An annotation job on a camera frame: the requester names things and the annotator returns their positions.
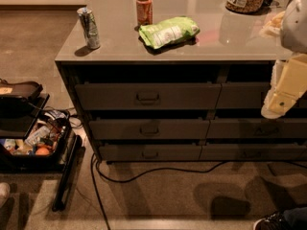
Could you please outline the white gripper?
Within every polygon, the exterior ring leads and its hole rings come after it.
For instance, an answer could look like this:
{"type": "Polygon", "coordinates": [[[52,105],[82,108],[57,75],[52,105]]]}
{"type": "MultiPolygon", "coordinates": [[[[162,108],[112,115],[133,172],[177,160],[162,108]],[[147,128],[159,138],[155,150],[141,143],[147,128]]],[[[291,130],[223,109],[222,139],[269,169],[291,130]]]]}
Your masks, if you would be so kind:
{"type": "Polygon", "coordinates": [[[261,115],[267,119],[284,116],[307,91],[307,55],[294,54],[277,60],[272,68],[271,89],[264,100],[261,115]]]}

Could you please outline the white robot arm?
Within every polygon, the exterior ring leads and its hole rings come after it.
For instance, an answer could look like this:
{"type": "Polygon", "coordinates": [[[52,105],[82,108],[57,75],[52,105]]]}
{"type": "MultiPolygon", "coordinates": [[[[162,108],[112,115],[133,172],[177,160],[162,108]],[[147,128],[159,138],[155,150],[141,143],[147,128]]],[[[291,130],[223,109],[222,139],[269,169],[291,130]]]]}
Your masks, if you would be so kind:
{"type": "Polygon", "coordinates": [[[271,89],[261,115],[267,119],[284,116],[307,91],[307,0],[292,0],[262,30],[280,36],[281,46],[293,54],[278,59],[272,68],[271,89]]]}

